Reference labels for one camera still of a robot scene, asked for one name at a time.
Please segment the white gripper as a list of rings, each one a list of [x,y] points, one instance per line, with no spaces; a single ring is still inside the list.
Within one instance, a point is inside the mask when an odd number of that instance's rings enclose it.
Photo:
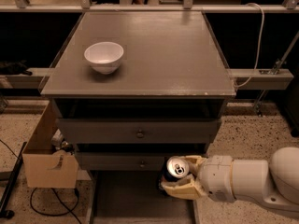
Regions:
[[[192,175],[176,182],[163,181],[162,188],[169,196],[182,200],[197,200],[207,193],[214,202],[235,201],[231,185],[231,156],[215,155],[206,159],[200,155],[188,155],[183,156],[183,159],[188,163]]]

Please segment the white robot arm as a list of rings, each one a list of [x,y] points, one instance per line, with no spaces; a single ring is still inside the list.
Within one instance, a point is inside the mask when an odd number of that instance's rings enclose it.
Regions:
[[[299,218],[299,148],[278,149],[269,161],[231,156],[173,156],[164,162],[159,189],[175,198],[245,201],[284,217]]]

